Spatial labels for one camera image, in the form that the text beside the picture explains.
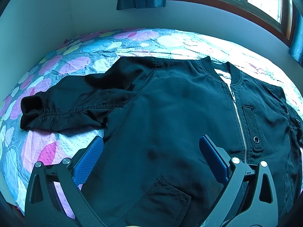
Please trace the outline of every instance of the mattress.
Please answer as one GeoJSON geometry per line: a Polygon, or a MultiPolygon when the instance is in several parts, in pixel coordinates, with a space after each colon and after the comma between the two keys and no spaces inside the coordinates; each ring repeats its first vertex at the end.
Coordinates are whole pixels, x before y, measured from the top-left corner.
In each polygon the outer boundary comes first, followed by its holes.
{"type": "MultiPolygon", "coordinates": [[[[122,56],[193,60],[210,56],[218,64],[229,61],[252,77],[282,87],[287,103],[303,119],[303,98],[286,74],[268,59],[235,43],[171,29],[107,30],[77,36],[39,60],[0,105],[0,170],[23,213],[34,163],[49,165],[71,158],[96,135],[103,137],[103,130],[26,132],[20,129],[21,99],[46,91],[67,75],[106,72],[122,56]]],[[[60,184],[55,186],[67,215],[73,218],[60,184]]]]}

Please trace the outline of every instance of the wall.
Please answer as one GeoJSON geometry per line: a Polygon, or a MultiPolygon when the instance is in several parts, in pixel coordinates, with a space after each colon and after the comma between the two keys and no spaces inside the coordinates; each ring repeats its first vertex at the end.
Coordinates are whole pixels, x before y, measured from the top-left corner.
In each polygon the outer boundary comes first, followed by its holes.
{"type": "Polygon", "coordinates": [[[288,47],[260,26],[232,13],[195,3],[167,1],[164,8],[117,11],[117,0],[71,0],[76,34],[103,29],[169,28],[232,41],[279,66],[303,93],[303,68],[288,47]]]}
{"type": "Polygon", "coordinates": [[[40,58],[74,34],[69,0],[11,0],[0,17],[0,100],[40,58]]]}

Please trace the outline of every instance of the metal eyelet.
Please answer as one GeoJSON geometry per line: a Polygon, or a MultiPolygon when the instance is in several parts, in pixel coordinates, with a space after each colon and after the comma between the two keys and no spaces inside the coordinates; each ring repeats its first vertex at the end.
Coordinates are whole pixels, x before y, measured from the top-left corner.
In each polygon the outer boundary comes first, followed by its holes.
{"type": "Polygon", "coordinates": [[[255,143],[259,143],[260,142],[260,140],[259,140],[259,138],[257,136],[254,137],[254,142],[255,143]]]}

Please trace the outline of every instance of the silver bolt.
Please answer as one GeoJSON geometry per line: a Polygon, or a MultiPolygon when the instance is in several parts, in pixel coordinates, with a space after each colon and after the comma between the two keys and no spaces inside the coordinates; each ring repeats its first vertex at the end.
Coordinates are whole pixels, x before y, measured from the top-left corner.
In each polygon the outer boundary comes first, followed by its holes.
{"type": "Polygon", "coordinates": [[[267,167],[267,163],[266,163],[266,161],[261,161],[261,166],[263,166],[263,167],[267,167]]]}
{"type": "Polygon", "coordinates": [[[62,160],[62,163],[65,164],[65,165],[69,164],[70,162],[71,162],[71,159],[70,159],[70,158],[64,158],[64,159],[62,160]]]}
{"type": "Polygon", "coordinates": [[[235,164],[239,164],[239,163],[240,163],[240,159],[237,158],[237,157],[233,157],[233,158],[231,159],[231,161],[232,161],[233,163],[235,163],[235,164]]]}
{"type": "Polygon", "coordinates": [[[41,161],[36,162],[35,167],[40,167],[42,165],[41,161]]]}

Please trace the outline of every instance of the bedsheet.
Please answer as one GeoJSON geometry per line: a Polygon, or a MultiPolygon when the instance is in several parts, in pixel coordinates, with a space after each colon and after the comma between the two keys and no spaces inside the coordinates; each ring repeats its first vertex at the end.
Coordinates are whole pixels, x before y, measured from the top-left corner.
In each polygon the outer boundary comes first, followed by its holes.
{"type": "MultiPolygon", "coordinates": [[[[21,99],[46,91],[67,75],[106,72],[122,56],[193,60],[210,56],[218,64],[229,61],[255,78],[281,86],[287,103],[303,118],[303,98],[286,74],[268,59],[235,43],[171,29],[107,30],[77,36],[39,60],[0,105],[0,170],[23,213],[34,163],[49,165],[71,158],[96,135],[103,137],[103,130],[88,127],[61,134],[23,131],[21,99]]],[[[67,215],[74,217],[60,185],[55,186],[67,215]]]]}

